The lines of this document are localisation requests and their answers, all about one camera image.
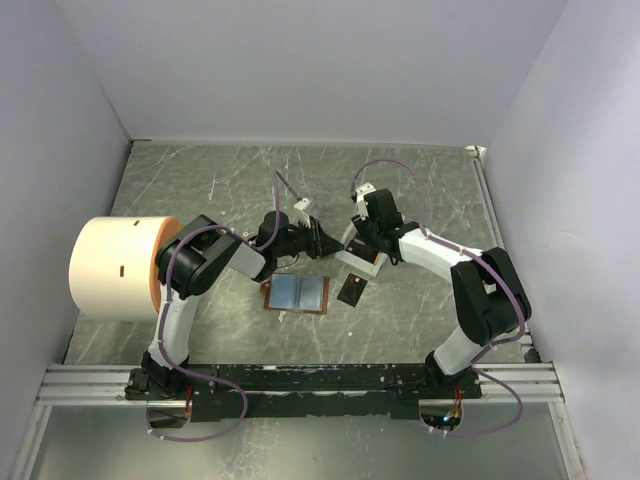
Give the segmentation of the white card tray box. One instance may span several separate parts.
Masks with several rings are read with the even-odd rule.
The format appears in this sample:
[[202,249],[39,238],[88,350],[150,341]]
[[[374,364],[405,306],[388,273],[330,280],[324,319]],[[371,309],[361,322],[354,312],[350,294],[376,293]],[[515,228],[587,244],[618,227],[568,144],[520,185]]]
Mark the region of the white card tray box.
[[376,277],[388,256],[367,246],[353,224],[349,224],[341,237],[344,249],[335,258],[369,277]]

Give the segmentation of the black card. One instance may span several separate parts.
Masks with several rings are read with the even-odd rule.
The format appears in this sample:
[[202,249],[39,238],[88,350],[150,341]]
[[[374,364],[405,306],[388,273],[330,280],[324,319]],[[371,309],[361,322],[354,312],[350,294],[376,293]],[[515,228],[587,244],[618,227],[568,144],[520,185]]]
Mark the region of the black card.
[[342,285],[337,299],[351,307],[356,307],[368,281],[354,273],[349,273]]

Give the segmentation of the brown leather card holder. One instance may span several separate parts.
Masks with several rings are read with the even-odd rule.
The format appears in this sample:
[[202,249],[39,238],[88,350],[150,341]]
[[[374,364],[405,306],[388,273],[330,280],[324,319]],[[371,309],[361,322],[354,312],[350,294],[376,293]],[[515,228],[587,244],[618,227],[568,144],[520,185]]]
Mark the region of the brown leather card holder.
[[329,278],[273,274],[260,287],[264,308],[287,312],[324,315],[329,300]]

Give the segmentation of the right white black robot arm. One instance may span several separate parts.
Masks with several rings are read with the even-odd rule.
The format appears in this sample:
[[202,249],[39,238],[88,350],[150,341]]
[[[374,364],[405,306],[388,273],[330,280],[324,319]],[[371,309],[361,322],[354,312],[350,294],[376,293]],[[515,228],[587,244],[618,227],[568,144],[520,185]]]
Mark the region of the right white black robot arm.
[[459,384],[459,374],[487,351],[524,334],[532,308],[506,250],[478,250],[431,233],[406,221],[392,193],[366,183],[352,194],[352,218],[364,243],[392,264],[407,263],[449,282],[458,326],[427,358],[426,390],[443,398]]

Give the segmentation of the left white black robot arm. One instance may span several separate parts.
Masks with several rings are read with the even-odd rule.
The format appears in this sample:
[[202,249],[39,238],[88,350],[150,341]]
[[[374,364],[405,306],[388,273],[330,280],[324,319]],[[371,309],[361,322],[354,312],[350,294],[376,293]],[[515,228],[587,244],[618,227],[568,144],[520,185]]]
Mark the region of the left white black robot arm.
[[153,340],[141,362],[152,389],[165,399],[184,392],[197,306],[224,270],[261,283],[276,271],[282,257],[303,253],[315,260],[343,249],[314,217],[294,225],[286,214],[270,211],[248,240],[205,215],[196,217],[156,254],[161,304]]

